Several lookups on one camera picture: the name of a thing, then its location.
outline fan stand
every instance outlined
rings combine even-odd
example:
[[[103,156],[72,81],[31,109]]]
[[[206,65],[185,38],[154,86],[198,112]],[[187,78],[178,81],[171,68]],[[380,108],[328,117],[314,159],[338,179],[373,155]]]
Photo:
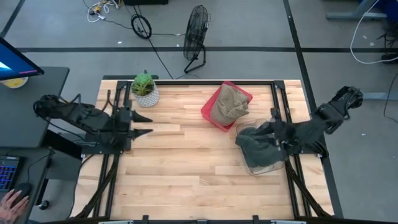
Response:
[[[200,47],[203,49],[203,63],[194,68],[188,69],[189,66],[191,66],[192,62],[194,62],[195,60],[198,60],[198,57],[195,57],[194,59],[191,60],[191,62],[187,65],[187,67],[185,67],[185,69],[184,69],[185,74],[188,74],[188,72],[191,72],[192,70],[200,68],[206,64],[206,47],[203,44],[200,44]]]

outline gray floor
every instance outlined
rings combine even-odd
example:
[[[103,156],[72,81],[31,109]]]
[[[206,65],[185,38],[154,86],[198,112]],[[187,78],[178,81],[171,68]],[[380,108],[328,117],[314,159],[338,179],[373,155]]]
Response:
[[[95,0],[86,0],[87,4]],[[0,30],[16,6],[15,0],[0,2]],[[142,6],[142,13],[158,33],[184,33],[190,11],[203,4],[211,13],[205,45],[209,47],[293,47],[285,9],[280,0],[170,0],[166,6]],[[302,47],[347,48],[355,21],[328,21],[328,11],[349,11],[356,1],[290,0]],[[129,25],[130,15],[122,7],[111,8],[109,20]],[[376,40],[383,34],[382,23],[366,21],[359,28],[355,47],[381,47]],[[10,28],[6,40],[15,47],[150,47],[131,30],[99,21],[86,20],[82,1],[26,0]],[[183,45],[183,37],[153,36],[156,47]],[[94,103],[103,75],[132,75],[144,69],[168,79],[153,52],[27,53],[41,66],[66,66],[71,72],[62,93],[64,98],[82,94]],[[183,74],[188,63],[181,52],[160,52],[174,77]],[[363,53],[358,58],[378,60],[381,54]],[[363,65],[348,53],[304,53],[308,75],[317,104],[330,100],[336,90],[353,85],[363,91],[387,91],[398,72],[397,65]],[[194,72],[200,78],[301,79],[296,53],[291,52],[208,52],[207,64]],[[351,112],[352,119],[326,141],[346,218],[398,221],[397,175],[398,124],[383,118],[384,102],[365,101]],[[396,117],[398,104],[390,102],[387,114]],[[52,202],[48,210],[38,209],[31,218],[59,220],[70,210],[73,181],[52,182],[45,197]]]

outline wooden table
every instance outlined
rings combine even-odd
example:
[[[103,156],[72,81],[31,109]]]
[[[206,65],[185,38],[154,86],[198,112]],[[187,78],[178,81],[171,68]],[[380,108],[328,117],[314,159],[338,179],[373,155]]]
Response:
[[[116,84],[117,80],[101,82],[98,108],[103,107],[107,90],[114,96]],[[253,215],[263,220],[293,218],[284,168],[249,175],[234,143],[237,124],[271,118],[271,88],[240,85],[254,97],[250,113],[224,133],[200,113],[218,87],[159,85],[160,101],[153,108],[140,108],[132,102],[139,114],[154,120],[132,126],[154,131],[136,139],[132,149],[120,158],[111,219],[140,220],[143,215],[151,220],[250,220]],[[285,87],[293,122],[308,120],[300,80],[285,80]],[[72,216],[96,190],[102,157],[94,156],[82,168]],[[300,158],[307,188],[333,214],[320,159],[313,154],[302,154]],[[296,192],[300,214],[304,215],[297,188]]]

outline hand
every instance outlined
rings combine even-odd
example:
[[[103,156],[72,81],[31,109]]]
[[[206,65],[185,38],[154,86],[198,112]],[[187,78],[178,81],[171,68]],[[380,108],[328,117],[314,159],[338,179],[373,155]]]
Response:
[[[0,202],[0,224],[13,224],[15,219],[22,214],[28,203],[29,196],[24,197],[20,202],[11,208],[12,203],[21,194],[21,191],[14,193],[10,190]]]

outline monitor screen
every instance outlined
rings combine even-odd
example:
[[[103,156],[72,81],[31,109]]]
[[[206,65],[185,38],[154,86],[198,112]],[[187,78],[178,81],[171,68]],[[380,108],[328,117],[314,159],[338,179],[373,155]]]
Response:
[[[0,80],[40,75],[42,70],[9,45],[0,41]]]

